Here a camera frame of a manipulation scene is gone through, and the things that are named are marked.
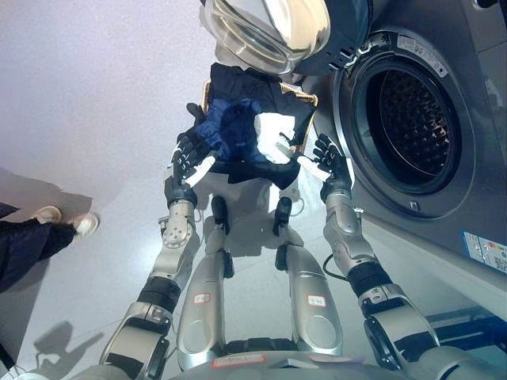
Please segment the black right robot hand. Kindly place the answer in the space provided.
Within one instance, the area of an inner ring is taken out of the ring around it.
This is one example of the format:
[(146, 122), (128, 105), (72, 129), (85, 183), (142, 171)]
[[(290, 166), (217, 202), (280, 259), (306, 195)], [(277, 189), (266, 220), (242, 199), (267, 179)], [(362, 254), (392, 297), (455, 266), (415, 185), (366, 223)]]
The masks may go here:
[(322, 181), (320, 198), (326, 202), (332, 194), (351, 197), (353, 180), (346, 157), (336, 144), (324, 134), (319, 134), (313, 149), (314, 158), (297, 154), (296, 161), (313, 177)]

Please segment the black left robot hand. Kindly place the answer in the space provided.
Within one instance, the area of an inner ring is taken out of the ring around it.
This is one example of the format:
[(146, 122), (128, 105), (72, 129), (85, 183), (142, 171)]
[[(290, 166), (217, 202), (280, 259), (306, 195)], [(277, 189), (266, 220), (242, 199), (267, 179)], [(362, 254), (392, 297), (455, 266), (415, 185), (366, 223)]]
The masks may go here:
[(204, 143), (193, 143), (183, 137), (173, 151), (169, 166), (164, 172), (163, 191), (167, 207), (177, 201), (197, 205), (193, 188), (215, 164), (217, 152)]

